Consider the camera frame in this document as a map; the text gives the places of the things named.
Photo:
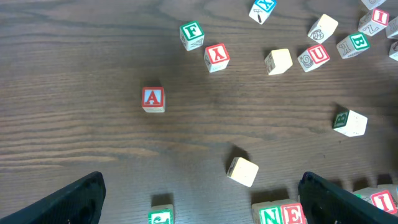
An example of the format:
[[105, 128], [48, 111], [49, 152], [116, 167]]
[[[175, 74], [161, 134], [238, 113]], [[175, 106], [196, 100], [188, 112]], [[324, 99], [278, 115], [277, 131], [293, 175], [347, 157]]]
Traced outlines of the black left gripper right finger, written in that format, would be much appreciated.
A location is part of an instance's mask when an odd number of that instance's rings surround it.
[[397, 223], [396, 216], [365, 202], [313, 172], [303, 174], [298, 192], [309, 224]]

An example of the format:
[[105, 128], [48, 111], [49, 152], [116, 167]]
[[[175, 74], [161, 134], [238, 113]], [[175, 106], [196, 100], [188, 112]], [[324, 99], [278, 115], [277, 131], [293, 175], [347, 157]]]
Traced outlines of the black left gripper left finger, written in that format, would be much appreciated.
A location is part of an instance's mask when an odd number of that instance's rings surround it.
[[95, 171], [1, 218], [1, 224], [98, 224], [105, 196], [103, 175]]

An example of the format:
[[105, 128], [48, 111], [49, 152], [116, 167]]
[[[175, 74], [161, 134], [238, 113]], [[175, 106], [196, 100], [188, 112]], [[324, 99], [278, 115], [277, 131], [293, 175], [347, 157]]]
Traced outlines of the red E wooden block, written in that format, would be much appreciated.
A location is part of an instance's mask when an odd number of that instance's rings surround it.
[[280, 206], [283, 224], [306, 224], [303, 208], [300, 202], [283, 200]]

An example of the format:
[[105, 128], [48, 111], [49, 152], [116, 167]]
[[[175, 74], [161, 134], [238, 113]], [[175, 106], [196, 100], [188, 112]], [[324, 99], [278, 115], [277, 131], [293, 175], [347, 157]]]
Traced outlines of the green N wooden block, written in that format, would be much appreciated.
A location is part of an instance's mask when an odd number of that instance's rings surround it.
[[252, 204], [252, 216], [255, 224], [283, 224], [281, 206], [284, 200]]

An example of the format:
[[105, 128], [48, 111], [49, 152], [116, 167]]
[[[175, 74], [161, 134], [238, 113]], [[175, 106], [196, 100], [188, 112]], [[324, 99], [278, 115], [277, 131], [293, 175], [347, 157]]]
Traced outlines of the green J wooden block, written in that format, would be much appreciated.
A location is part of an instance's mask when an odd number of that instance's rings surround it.
[[174, 206], [172, 204], [153, 206], [148, 213], [148, 224], [174, 223]]

